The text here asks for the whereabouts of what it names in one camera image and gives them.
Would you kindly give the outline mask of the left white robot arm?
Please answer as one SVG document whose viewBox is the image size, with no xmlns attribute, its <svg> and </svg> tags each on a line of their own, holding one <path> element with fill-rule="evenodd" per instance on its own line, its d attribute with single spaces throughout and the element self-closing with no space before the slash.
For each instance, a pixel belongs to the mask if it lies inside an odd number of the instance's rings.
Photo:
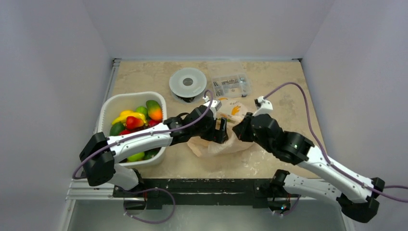
<svg viewBox="0 0 408 231">
<path fill-rule="evenodd" d="M 216 129 L 217 111 L 221 102 L 212 100 L 190 113 L 170 117 L 164 122 L 139 132 L 106 137 L 94 134 L 80 153 L 89 186 L 110 183 L 124 189 L 130 196 L 143 192 L 142 178 L 135 170 L 120 162 L 136 153 L 185 143 L 192 137 L 223 143 L 228 139 L 225 126 Z"/>
</svg>

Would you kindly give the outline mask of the orange printed plastic bag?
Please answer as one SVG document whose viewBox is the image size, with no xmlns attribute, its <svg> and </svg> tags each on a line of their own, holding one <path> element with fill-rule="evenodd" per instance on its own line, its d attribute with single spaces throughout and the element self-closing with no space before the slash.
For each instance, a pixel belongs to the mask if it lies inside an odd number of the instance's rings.
<svg viewBox="0 0 408 231">
<path fill-rule="evenodd" d="M 227 119 L 228 140 L 222 144 L 212 141 L 205 141 L 199 137 L 193 137 L 187 142 L 187 146 L 198 157 L 213 157 L 221 154 L 232 154 L 250 148 L 252 142 L 242 142 L 238 140 L 232 128 L 239 124 L 249 109 L 236 99 L 226 97 L 218 98 L 221 102 L 221 108 L 217 111 L 217 124 L 220 124 L 221 118 Z"/>
</svg>

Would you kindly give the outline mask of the red orange fake fruit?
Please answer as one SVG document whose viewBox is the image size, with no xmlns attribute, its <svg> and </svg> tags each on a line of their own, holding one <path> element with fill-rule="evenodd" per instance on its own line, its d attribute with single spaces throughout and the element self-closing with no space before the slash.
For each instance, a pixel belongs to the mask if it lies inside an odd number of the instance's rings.
<svg viewBox="0 0 408 231">
<path fill-rule="evenodd" d="M 128 116 L 126 118 L 125 127 L 128 130 L 134 130 L 144 126 L 144 121 L 134 116 Z"/>
</svg>

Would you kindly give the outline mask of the green orange mango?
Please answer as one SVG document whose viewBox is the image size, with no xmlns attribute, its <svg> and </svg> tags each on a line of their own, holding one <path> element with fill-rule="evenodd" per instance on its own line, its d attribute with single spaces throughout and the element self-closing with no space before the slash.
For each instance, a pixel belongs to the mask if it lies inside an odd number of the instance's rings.
<svg viewBox="0 0 408 231">
<path fill-rule="evenodd" d="M 148 116 L 155 121 L 162 121 L 163 113 L 161 105 L 155 100 L 146 101 Z"/>
</svg>

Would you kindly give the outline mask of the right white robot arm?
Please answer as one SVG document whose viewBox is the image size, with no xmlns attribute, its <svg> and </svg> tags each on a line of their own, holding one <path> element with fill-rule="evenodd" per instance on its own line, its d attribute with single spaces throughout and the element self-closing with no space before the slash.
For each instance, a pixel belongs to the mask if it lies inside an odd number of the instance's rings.
<svg viewBox="0 0 408 231">
<path fill-rule="evenodd" d="M 360 223 L 368 223 L 377 215 L 380 205 L 377 197 L 385 187 L 382 179 L 366 178 L 331 158 L 324 158 L 322 150 L 311 140 L 300 133 L 284 131 L 267 114 L 247 113 L 232 130 L 240 141 L 255 142 L 280 161 L 320 177 L 306 179 L 279 169 L 270 182 L 274 195 L 297 194 L 338 204 L 345 216 Z"/>
</svg>

